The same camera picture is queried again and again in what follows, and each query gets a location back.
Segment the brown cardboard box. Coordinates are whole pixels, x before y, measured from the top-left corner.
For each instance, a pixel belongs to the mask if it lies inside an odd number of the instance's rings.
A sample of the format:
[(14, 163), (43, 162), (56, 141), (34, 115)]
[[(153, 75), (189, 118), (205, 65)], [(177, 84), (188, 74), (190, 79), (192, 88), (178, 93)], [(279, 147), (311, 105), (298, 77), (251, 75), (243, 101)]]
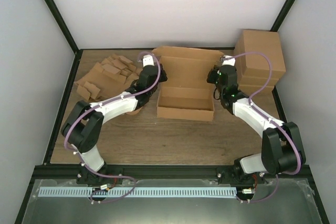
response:
[(157, 117), (212, 121), (214, 85), (207, 83), (207, 75), (224, 53), (171, 46), (157, 47), (152, 53), (160, 57), (167, 76), (160, 84)]

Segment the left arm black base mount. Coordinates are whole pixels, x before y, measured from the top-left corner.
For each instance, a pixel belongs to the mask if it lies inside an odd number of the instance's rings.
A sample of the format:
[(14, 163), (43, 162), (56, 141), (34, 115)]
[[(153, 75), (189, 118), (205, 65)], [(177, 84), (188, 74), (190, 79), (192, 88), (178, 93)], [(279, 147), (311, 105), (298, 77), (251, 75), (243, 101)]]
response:
[[(110, 165), (104, 164), (100, 170), (98, 170), (98, 173), (109, 175), (109, 176), (119, 176), (123, 173), (122, 168), (115, 168)], [(79, 169), (78, 174), (80, 177), (77, 178), (77, 184), (86, 184), (89, 186), (99, 186), (103, 184), (121, 184), (122, 178), (105, 178), (98, 175), (95, 175), (94, 173), (90, 172), (85, 167), (81, 167)]]

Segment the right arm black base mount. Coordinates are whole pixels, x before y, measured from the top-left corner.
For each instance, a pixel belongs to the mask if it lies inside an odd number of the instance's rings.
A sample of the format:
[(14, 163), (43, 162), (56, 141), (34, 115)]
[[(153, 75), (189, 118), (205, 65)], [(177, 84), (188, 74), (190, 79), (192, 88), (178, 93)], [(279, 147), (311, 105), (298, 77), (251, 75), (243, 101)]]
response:
[(241, 158), (234, 160), (233, 165), (225, 165), (216, 168), (218, 184), (247, 185), (260, 182), (261, 179), (257, 173), (246, 174), (243, 172), (240, 164)]

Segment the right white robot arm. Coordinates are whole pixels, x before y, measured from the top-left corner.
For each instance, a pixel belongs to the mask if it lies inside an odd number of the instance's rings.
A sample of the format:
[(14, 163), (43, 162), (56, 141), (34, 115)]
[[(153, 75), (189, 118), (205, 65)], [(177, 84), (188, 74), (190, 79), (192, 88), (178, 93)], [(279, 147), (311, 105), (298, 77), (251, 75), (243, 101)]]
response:
[(215, 85), (222, 107), (247, 123), (262, 139), (259, 154), (235, 160), (235, 181), (244, 184), (256, 172), (294, 175), (301, 170), (306, 156), (298, 126), (266, 113), (250, 96), (240, 91), (235, 66), (214, 66), (208, 73), (207, 82)]

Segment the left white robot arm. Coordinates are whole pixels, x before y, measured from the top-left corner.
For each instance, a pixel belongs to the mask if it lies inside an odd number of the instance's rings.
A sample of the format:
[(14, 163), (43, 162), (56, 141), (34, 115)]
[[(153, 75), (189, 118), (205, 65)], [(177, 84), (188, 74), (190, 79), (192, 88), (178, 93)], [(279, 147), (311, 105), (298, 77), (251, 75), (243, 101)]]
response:
[(162, 64), (145, 66), (138, 80), (120, 95), (96, 103), (79, 101), (75, 104), (61, 134), (65, 137), (65, 147), (70, 144), (89, 171), (89, 178), (95, 184), (102, 184), (107, 178), (105, 162), (101, 157), (97, 142), (102, 126), (109, 120), (144, 107), (160, 82), (167, 81)]

